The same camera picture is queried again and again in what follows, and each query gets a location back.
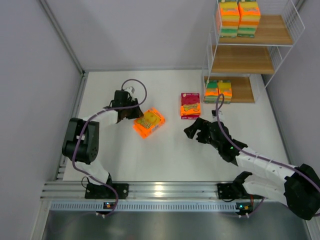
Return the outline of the Scrub Daddy orange box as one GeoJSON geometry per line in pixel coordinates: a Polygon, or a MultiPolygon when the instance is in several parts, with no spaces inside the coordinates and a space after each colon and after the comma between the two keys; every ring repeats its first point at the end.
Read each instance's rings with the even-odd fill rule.
{"type": "Polygon", "coordinates": [[[165,117],[154,107],[148,109],[142,117],[133,121],[133,129],[146,139],[166,122],[165,117]]]}

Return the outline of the green sponge orange pack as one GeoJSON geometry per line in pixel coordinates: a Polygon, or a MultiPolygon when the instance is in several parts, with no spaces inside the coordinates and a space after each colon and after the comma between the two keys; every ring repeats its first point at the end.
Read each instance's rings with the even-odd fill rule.
{"type": "Polygon", "coordinates": [[[218,82],[216,80],[205,80],[203,102],[207,104],[214,104],[217,101],[218,95],[218,82]]]}

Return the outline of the Sponge Daddy yellow sponge box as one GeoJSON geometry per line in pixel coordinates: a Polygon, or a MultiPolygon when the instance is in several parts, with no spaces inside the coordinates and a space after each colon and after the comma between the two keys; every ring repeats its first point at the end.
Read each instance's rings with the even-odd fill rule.
{"type": "Polygon", "coordinates": [[[224,102],[230,104],[233,96],[231,82],[228,80],[219,80],[217,86],[219,94],[224,95],[224,102]]]}

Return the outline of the yellow sponge pack green box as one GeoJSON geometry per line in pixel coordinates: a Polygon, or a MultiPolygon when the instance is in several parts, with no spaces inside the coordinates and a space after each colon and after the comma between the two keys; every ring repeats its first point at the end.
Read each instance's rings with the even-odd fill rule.
{"type": "Polygon", "coordinates": [[[236,0],[218,0],[216,25],[221,38],[236,38],[240,22],[240,13],[236,0]]]}

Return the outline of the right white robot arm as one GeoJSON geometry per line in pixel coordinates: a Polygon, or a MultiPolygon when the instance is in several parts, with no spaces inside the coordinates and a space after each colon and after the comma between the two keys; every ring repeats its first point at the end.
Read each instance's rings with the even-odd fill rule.
{"type": "Polygon", "coordinates": [[[184,133],[189,139],[211,145],[225,162],[242,169],[233,181],[241,196],[257,195],[277,201],[304,220],[320,215],[320,178],[311,166],[294,166],[259,155],[232,138],[217,119],[210,122],[199,117],[184,133]]]}

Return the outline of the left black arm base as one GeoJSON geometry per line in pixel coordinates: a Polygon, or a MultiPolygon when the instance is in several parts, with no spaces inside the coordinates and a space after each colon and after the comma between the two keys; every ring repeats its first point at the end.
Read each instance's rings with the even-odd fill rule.
{"type": "MultiPolygon", "coordinates": [[[[129,194],[129,184],[127,183],[113,183],[112,188],[118,194],[119,199],[126,199],[129,194]]],[[[88,183],[85,190],[85,199],[100,200],[100,199],[115,199],[116,194],[104,185],[95,185],[88,183]]]]}

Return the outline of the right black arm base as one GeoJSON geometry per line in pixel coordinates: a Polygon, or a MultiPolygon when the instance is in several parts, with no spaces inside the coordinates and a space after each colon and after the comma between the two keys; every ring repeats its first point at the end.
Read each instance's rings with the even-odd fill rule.
{"type": "Polygon", "coordinates": [[[250,199],[245,188],[237,183],[218,183],[217,193],[220,200],[250,199]]]}

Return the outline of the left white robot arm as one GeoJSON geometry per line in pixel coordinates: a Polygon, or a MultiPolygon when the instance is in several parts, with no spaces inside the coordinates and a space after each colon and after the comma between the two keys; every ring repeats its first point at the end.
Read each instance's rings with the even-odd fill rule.
{"type": "Polygon", "coordinates": [[[87,118],[73,117],[69,120],[62,146],[62,154],[69,158],[75,170],[86,175],[89,183],[96,186],[112,185],[111,174],[97,159],[100,131],[118,124],[124,119],[142,117],[134,88],[116,90],[109,106],[87,118]]]}

